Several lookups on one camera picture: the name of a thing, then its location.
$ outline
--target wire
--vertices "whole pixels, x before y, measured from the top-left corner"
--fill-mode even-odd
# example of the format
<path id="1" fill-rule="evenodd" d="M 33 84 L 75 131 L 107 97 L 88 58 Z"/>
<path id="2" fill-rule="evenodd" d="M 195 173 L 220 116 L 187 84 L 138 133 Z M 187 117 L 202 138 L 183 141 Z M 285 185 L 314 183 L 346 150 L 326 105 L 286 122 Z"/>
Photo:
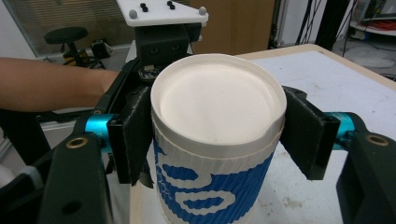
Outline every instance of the wire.
<path id="1" fill-rule="evenodd" d="M 311 37 L 312 30 L 313 30 L 313 23 L 314 23 L 314 20 L 315 20 L 315 16 L 317 15 L 320 3 L 321 3 L 321 0 L 319 0 L 318 4 L 317 4 L 317 0 L 315 0 L 314 14 L 312 15 L 311 22 L 309 22 L 308 26 L 306 27 L 305 36 L 304 36 L 304 39 L 303 39 L 303 43 L 305 43 L 305 44 L 307 44 L 309 42 L 309 38 Z"/>
<path id="2" fill-rule="evenodd" d="M 367 44 L 370 45 L 371 47 L 375 48 L 375 49 L 382 49 L 382 50 L 387 50 L 387 51 L 396 51 L 396 49 L 384 49 L 384 48 L 377 47 L 376 45 L 370 43 L 370 41 L 367 41 Z"/>
<path id="3" fill-rule="evenodd" d="M 369 20 L 368 20 L 365 24 L 363 24 L 363 23 L 361 23 L 361 21 L 359 21 L 358 16 L 357 16 L 357 14 L 356 14 L 356 13 L 357 13 L 357 9 L 355 8 L 355 11 L 354 11 L 355 20 L 356 20 L 356 22 L 358 23 L 359 26 L 365 27 L 364 32 L 367 31 L 367 28 L 368 28 L 369 24 L 372 22 L 373 17 L 375 16 L 375 14 L 377 14 L 377 11 L 384 5 L 384 3 L 385 3 L 385 1 L 382 1 L 382 2 L 379 4 L 379 6 L 376 7 L 376 8 L 374 9 L 373 15 L 369 18 Z"/>
<path id="4" fill-rule="evenodd" d="M 348 21 L 348 27 L 347 27 L 347 29 L 346 29 L 346 37 L 345 37 L 345 40 L 344 40 L 344 47 L 343 47 L 343 58 L 344 58 L 344 56 L 345 56 L 345 54 L 346 54 L 346 50 L 347 50 L 347 34 L 348 34 L 348 32 L 349 32 L 350 22 L 352 21 L 352 12 L 353 12 L 353 8 L 354 8 L 354 6 L 355 6 L 358 2 L 359 2 L 359 0 L 354 0 L 354 1 L 353 1 L 352 8 L 349 10 L 349 13 L 348 13 L 348 15 L 347 15 L 347 17 L 346 17 L 346 20 L 344 21 L 344 23 L 343 23 L 341 29 L 340 29 L 339 32 L 338 32 L 337 37 L 335 38 L 335 39 L 338 38 L 338 36 L 341 34 L 341 31 L 342 31 L 343 28 L 344 28 L 344 25 L 345 25 L 346 22 Z"/>
<path id="5" fill-rule="evenodd" d="M 352 21 L 353 8 L 356 6 L 356 4 L 357 4 L 358 2 L 359 2 L 359 0 L 353 0 L 352 7 L 351 7 L 351 9 L 349 10 L 349 13 L 347 14 L 346 19 L 344 20 L 343 25 L 341 26 L 340 30 L 338 31 L 338 34 L 337 34 L 337 36 L 336 36 L 335 39 L 338 39 L 338 37 L 340 36 L 340 34 L 341 34 L 341 32 L 343 31 L 344 26 L 346 25 L 348 19 L 349 19 L 349 22 L 348 22 L 348 28 L 347 28 L 347 30 L 349 29 L 350 22 Z"/>
<path id="6" fill-rule="evenodd" d="M 304 18 L 303 18 L 303 23 L 301 24 L 300 33 L 297 36 L 297 40 L 296 40 L 295 45 L 300 45 L 301 44 L 301 36 L 303 35 L 303 30 L 304 30 L 305 25 L 306 25 L 306 20 L 308 19 L 309 13 L 311 11 L 312 1 L 313 0 L 308 0 L 308 4 L 306 6 L 306 11 L 305 11 Z"/>
<path id="7" fill-rule="evenodd" d="M 383 21 L 372 21 L 372 19 L 375 17 L 375 15 L 380 14 L 380 8 L 385 4 L 386 1 L 381 1 L 378 7 L 375 8 L 373 15 L 370 17 L 370 20 L 368 20 L 366 26 L 367 27 L 377 29 L 377 30 L 382 30 L 382 31 L 393 31 L 396 30 L 396 21 L 388 21 L 388 20 L 383 20 Z"/>

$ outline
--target table surface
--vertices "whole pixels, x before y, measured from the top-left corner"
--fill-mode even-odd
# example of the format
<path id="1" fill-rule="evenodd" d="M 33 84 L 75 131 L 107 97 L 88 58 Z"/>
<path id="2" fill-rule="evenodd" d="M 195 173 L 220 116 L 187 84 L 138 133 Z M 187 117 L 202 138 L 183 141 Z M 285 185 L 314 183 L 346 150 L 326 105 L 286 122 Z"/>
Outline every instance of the table surface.
<path id="1" fill-rule="evenodd" d="M 307 92 L 322 111 L 351 111 L 368 129 L 396 139 L 396 84 L 315 45 L 254 52 L 238 57 L 266 69 L 281 85 Z M 148 153 L 151 171 L 152 149 Z M 278 145 L 250 223 L 342 223 L 335 183 L 345 151 L 333 151 L 326 175 L 309 181 Z M 131 188 L 130 223 L 166 223 L 156 191 L 137 184 Z"/>

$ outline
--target cable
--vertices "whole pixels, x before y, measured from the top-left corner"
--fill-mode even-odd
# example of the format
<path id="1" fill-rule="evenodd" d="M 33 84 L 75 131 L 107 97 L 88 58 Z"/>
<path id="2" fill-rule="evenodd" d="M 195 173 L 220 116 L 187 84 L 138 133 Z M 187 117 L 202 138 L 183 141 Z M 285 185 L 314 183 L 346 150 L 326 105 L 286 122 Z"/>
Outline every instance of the cable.
<path id="1" fill-rule="evenodd" d="M 396 51 L 396 49 L 384 49 L 384 48 L 377 47 L 376 45 L 370 43 L 370 41 L 367 41 L 367 44 L 370 45 L 371 47 L 375 48 L 375 49 L 382 49 L 382 50 L 387 50 L 387 51 Z"/>
<path id="2" fill-rule="evenodd" d="M 300 45 L 300 43 L 301 43 L 300 42 L 301 41 L 301 36 L 303 35 L 303 30 L 304 30 L 305 25 L 306 25 L 306 20 L 308 19 L 309 13 L 311 11 L 312 1 L 313 0 L 308 0 L 308 4 L 306 6 L 306 11 L 305 11 L 304 18 L 303 18 L 303 23 L 301 24 L 300 33 L 297 36 L 297 40 L 296 40 L 295 45 Z"/>
<path id="3" fill-rule="evenodd" d="M 309 22 L 308 26 L 306 27 L 305 36 L 303 38 L 303 43 L 305 43 L 305 44 L 307 44 L 309 42 L 309 38 L 311 37 L 312 30 L 313 30 L 313 23 L 314 23 L 314 20 L 315 20 L 315 16 L 317 15 L 320 3 L 321 3 L 321 0 L 319 0 L 318 4 L 317 4 L 317 0 L 315 0 L 314 14 L 312 15 L 311 22 Z"/>
<path id="4" fill-rule="evenodd" d="M 335 39 L 338 39 L 338 36 L 340 36 L 340 34 L 341 34 L 341 32 L 343 31 L 344 26 L 346 25 L 348 19 L 349 19 L 349 22 L 348 22 L 348 28 L 346 29 L 346 32 L 349 30 L 350 22 L 352 21 L 353 8 L 356 6 L 356 4 L 357 4 L 358 2 L 359 2 L 359 0 L 353 0 L 352 7 L 351 7 L 351 9 L 349 10 L 349 13 L 347 14 L 346 19 L 344 20 L 343 25 L 341 26 L 340 30 L 338 31 L 338 34 L 337 34 L 337 36 L 335 37 Z"/>
<path id="5" fill-rule="evenodd" d="M 358 3 L 359 3 L 359 0 L 354 0 L 353 6 L 352 6 L 351 10 L 350 10 L 349 13 L 348 13 L 348 17 L 350 16 L 350 17 L 349 17 L 348 29 L 349 29 L 350 22 L 351 22 L 351 19 L 352 19 L 351 14 L 352 14 L 353 8 L 354 8 Z M 375 12 L 377 12 L 377 11 L 382 7 L 383 4 L 384 4 L 384 2 L 381 2 L 380 5 L 375 9 Z M 361 22 L 359 22 L 359 20 L 358 20 L 358 18 L 357 18 L 356 11 L 357 11 L 357 9 L 355 8 L 355 10 L 353 11 L 353 15 L 354 15 L 354 17 L 355 17 L 355 20 L 357 21 L 358 25 L 364 26 L 364 27 L 365 27 L 365 28 L 364 28 L 364 32 L 367 32 L 367 28 L 368 28 L 369 26 L 371 26 L 371 25 L 370 25 L 370 24 L 372 24 L 372 23 L 371 23 L 371 20 L 373 19 L 373 17 L 374 17 L 375 14 L 373 14 L 373 16 L 371 16 L 371 17 L 369 18 L 369 20 L 368 20 L 368 22 L 367 22 L 366 24 L 362 24 Z M 341 29 L 340 29 L 340 31 L 339 31 L 339 33 L 338 33 L 337 36 L 339 36 L 339 35 L 341 34 L 341 31 L 342 31 L 342 29 L 344 28 L 344 25 L 345 25 L 346 21 L 347 21 L 347 20 L 344 21 L 344 24 L 343 24 L 343 26 L 341 27 Z M 379 25 L 378 27 L 383 26 L 383 28 L 389 28 L 389 27 L 392 27 L 392 28 L 393 28 L 393 26 L 394 26 L 394 29 L 396 30 L 396 22 L 393 22 L 393 24 L 389 24 L 389 23 L 383 23 L 383 22 L 377 23 L 377 21 L 376 21 L 375 24 L 378 24 L 378 25 Z M 379 47 L 377 47 L 377 46 L 374 46 L 374 45 L 371 44 L 369 41 L 367 41 L 367 43 L 368 43 L 369 45 L 371 45 L 372 47 L 376 48 L 376 49 L 382 49 L 382 48 L 379 48 Z M 344 43 L 343 57 L 344 57 L 344 55 L 345 55 L 346 48 L 347 48 L 347 37 L 346 37 L 346 40 L 345 40 L 345 43 Z M 382 50 L 396 51 L 396 50 L 393 50 L 393 49 L 382 49 Z"/>
<path id="6" fill-rule="evenodd" d="M 357 9 L 355 8 L 355 11 L 354 11 L 354 13 L 353 13 L 353 14 L 354 14 L 354 17 L 355 17 L 355 21 L 358 23 L 359 26 L 365 27 L 365 28 L 364 28 L 364 32 L 367 32 L 367 28 L 368 28 L 369 24 L 371 23 L 373 17 L 375 16 L 376 12 L 384 5 L 384 3 L 385 3 L 385 1 L 382 1 L 382 2 L 379 4 L 379 6 L 376 7 L 376 8 L 374 9 L 373 15 L 372 15 L 370 18 L 368 18 L 369 20 L 368 20 L 365 24 L 362 23 L 361 21 L 359 21 L 358 16 L 357 16 L 357 14 L 356 14 L 356 13 L 357 13 Z"/>
<path id="7" fill-rule="evenodd" d="M 346 37 L 345 37 L 345 40 L 344 40 L 344 47 L 343 47 L 343 58 L 344 58 L 344 56 L 345 56 L 345 54 L 346 54 L 346 49 L 347 49 L 347 34 L 348 34 L 348 32 L 349 32 L 350 23 L 351 23 L 351 21 L 352 21 L 352 12 L 353 12 L 353 8 L 355 7 L 355 5 L 356 5 L 358 2 L 359 2 L 359 0 L 354 0 L 354 1 L 353 1 L 352 8 L 349 10 L 349 13 L 348 13 L 348 15 L 347 15 L 347 17 L 346 17 L 346 20 L 344 21 L 344 24 L 342 25 L 341 29 L 340 29 L 339 32 L 338 32 L 338 35 L 337 35 L 336 38 L 335 38 L 335 40 L 338 38 L 338 36 L 341 34 L 341 31 L 342 31 L 343 28 L 344 28 L 344 25 L 345 25 L 346 22 L 348 21 L 348 26 L 347 26 L 347 29 L 346 29 Z"/>

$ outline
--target stool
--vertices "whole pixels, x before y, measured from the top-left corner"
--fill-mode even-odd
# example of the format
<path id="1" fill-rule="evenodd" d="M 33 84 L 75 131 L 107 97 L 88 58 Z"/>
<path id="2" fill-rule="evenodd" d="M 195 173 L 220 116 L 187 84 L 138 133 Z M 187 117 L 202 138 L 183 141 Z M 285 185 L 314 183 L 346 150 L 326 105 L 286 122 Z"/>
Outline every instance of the stool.
<path id="1" fill-rule="evenodd" d="M 70 64 L 72 62 L 75 62 L 77 66 L 89 68 L 94 68 L 97 64 L 99 64 L 99 67 L 105 69 L 103 63 L 95 57 L 80 57 L 74 41 L 80 40 L 87 35 L 88 31 L 83 27 L 66 27 L 45 34 L 44 39 L 46 40 L 47 44 L 62 44 L 61 52 L 64 51 L 64 44 L 67 44 L 67 47 L 69 47 L 70 54 L 73 59 L 67 61 L 64 64 Z"/>

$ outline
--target wall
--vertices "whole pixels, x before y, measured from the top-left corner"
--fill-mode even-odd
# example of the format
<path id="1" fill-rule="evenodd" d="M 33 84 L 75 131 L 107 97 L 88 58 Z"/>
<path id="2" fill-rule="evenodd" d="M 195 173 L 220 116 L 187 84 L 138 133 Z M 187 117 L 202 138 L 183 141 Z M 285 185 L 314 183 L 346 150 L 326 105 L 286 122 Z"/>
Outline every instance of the wall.
<path id="1" fill-rule="evenodd" d="M 0 57 L 35 58 L 3 1 L 0 1 L 0 31 Z"/>
<path id="2" fill-rule="evenodd" d="M 276 35 L 276 41 L 279 47 L 293 46 L 296 43 L 298 34 L 300 32 L 301 25 L 303 23 L 304 14 L 308 0 L 281 0 L 281 6 L 279 9 L 278 17 L 278 32 Z M 317 39 L 318 28 L 320 26 L 321 18 L 323 16 L 324 9 L 326 7 L 327 0 L 314 1 L 312 4 L 311 18 L 313 17 L 314 8 L 317 7 L 318 11 L 315 15 L 314 22 L 312 23 L 312 33 L 309 36 L 307 42 L 314 43 Z M 349 2 L 349 7 L 346 10 L 346 15 L 343 21 L 347 19 L 347 14 L 352 7 L 353 1 Z M 344 37 L 347 32 L 347 23 L 344 26 L 339 39 Z"/>
<path id="3" fill-rule="evenodd" d="M 274 0 L 191 0 L 209 13 L 195 53 L 242 54 L 268 48 Z"/>

